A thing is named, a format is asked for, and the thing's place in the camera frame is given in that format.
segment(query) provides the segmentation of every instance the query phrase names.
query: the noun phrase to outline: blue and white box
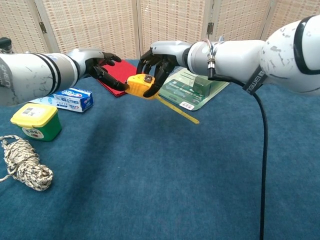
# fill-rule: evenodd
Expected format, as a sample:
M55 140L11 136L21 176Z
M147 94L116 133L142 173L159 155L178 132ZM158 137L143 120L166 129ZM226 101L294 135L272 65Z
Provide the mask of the blue and white box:
M40 97L30 102L55 106L59 109L66 109L80 113L94 105L94 99L91 91L75 87L56 92L49 96Z

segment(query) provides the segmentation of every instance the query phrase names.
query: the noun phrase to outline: red cloth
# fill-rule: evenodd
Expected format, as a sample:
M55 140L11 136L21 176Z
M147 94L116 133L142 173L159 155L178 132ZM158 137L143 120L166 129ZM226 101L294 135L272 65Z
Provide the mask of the red cloth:
M130 64L129 62L122 60L121 62L115 62L114 66L110 66L110 65L104 65L103 66L108 73L113 76L115 79L117 79L118 81L125 83L125 81L128 79L128 77L136 75L136 71L137 68ZM107 90L109 90L113 95L115 95L116 97L120 97L124 94L126 94L125 91L117 91L114 90L112 88L110 88L109 86L105 85L103 82L99 81L98 82L104 86Z

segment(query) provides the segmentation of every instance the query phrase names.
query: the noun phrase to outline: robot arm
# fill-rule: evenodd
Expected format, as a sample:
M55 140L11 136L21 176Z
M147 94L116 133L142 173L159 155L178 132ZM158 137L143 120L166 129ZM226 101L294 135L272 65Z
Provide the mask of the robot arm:
M18 105L68 89L88 75L119 91L127 87L102 68L105 64L113 66L114 61L121 62L121 59L99 49L42 54L12 53L11 46L0 48L0 105L3 106Z
M232 78L253 93L276 84L304 95L320 95L320 15L292 22L267 41L157 41L140 59L137 74L155 66L156 82L144 93L158 92L174 67L187 68L210 80Z

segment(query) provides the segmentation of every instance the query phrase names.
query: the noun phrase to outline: black stripe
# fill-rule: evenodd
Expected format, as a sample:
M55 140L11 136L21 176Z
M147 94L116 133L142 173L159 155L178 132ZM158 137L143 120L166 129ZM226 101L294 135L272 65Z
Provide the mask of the black stripe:
M41 59L46 63L46 65L49 67L50 72L51 72L51 75L52 75L52 86L51 86L51 89L50 89L50 92L49 92L48 95L52 94L52 92L53 92L53 90L54 90L54 87L55 87L55 85L56 85L56 74L55 74L54 69L52 68L52 66L50 65L50 63L49 63L44 57L39 56L39 55L37 55L37 54L35 54L35 53L30 53L30 54L35 55L35 56L37 56L38 58L41 58Z
M78 73L78 76L76 77L76 83L78 82L78 80L79 80L79 76L80 76L80 66L79 66L79 64L76 62L76 61L74 61L71 57L69 57L68 55L64 55L64 56L66 56L66 57L68 57L73 63L74 63L74 65L75 65L75 67L76 67L76 71L77 71L77 73Z
M320 74L320 69L319 70L311 70L308 68L305 58L304 58L304 53L302 49L302 40L304 36L304 30L307 25L307 22L309 19L311 19L313 16L308 16L300 21L298 26L296 27L296 31L294 34L294 40L293 40L293 52L294 52L294 59L295 63L300 70L301 73L306 74L306 75L317 75Z
M58 77L57 78L57 85L56 85L55 89L53 90L53 92L55 93L60 88L60 84L61 84L61 74L60 74L59 68L58 68L57 64L50 57L48 57L47 55L44 55L42 53L38 53L38 54L45 57L46 59L48 59L52 63L52 65L55 67L55 70L57 72L57 77Z

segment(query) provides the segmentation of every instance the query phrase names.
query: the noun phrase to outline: coiled rope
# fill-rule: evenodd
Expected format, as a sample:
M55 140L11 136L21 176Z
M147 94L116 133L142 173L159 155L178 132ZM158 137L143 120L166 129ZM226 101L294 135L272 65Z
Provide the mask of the coiled rope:
M6 139L16 141L8 143ZM27 140L7 135L0 136L0 141L8 172L5 177L0 178L0 183L12 176L37 191L44 191L50 186L54 174L47 166L40 164L39 155Z

